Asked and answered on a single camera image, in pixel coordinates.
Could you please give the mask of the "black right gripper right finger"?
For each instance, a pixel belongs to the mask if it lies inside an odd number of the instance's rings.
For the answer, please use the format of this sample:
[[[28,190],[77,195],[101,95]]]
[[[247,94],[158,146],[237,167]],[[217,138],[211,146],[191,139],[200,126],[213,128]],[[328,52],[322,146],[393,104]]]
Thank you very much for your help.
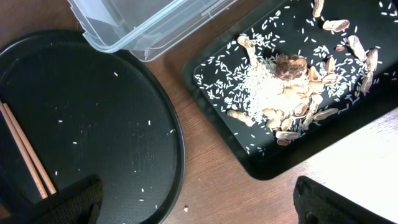
[[[298,177],[293,200],[300,224],[393,224],[306,176]]]

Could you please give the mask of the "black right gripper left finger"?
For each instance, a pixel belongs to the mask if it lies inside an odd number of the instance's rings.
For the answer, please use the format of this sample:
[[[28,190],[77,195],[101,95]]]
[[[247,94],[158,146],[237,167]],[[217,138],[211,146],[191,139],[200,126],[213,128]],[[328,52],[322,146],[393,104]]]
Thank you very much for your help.
[[[95,224],[102,202],[103,181],[98,175],[89,175],[36,203],[29,202],[1,179],[1,224]]]

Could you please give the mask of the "food scraps and peanut shells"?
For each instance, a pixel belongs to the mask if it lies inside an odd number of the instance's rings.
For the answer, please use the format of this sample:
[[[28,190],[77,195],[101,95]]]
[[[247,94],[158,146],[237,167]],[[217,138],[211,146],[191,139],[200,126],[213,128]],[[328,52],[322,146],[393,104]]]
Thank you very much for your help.
[[[193,82],[247,154],[264,155],[396,81],[396,1],[282,1]]]

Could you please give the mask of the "wooden chopstick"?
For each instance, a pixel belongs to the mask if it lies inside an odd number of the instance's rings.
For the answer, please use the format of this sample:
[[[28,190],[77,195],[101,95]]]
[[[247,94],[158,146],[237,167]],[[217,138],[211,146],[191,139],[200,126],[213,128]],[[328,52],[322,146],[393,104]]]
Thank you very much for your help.
[[[18,150],[24,160],[24,163],[26,164],[31,177],[34,180],[34,183],[39,191],[40,196],[43,199],[47,198],[48,194],[47,194],[45,187],[39,177],[39,174],[37,173],[35,166],[34,166],[32,160],[30,159],[29,153],[27,152],[27,149],[25,148],[24,143],[22,142],[21,137],[19,136],[15,126],[13,125],[11,118],[8,115],[3,103],[1,103],[1,113],[2,113],[2,116],[4,117],[4,120],[6,121],[7,127],[9,128],[15,143],[17,144]]]
[[[21,137],[22,142],[24,143],[24,146],[27,149],[27,152],[29,153],[30,159],[32,160],[32,162],[35,166],[35,169],[36,169],[37,173],[39,174],[39,177],[45,187],[45,190],[46,190],[48,196],[57,193],[57,190],[56,190],[55,186],[53,185],[49,175],[47,174],[44,166],[42,165],[40,159],[38,158],[37,154],[35,153],[31,143],[29,142],[27,136],[23,132],[17,119],[13,115],[11,109],[9,108],[9,106],[6,103],[3,103],[3,105],[4,105],[8,115],[10,116],[11,121],[12,121],[13,125],[15,126],[19,136]]]

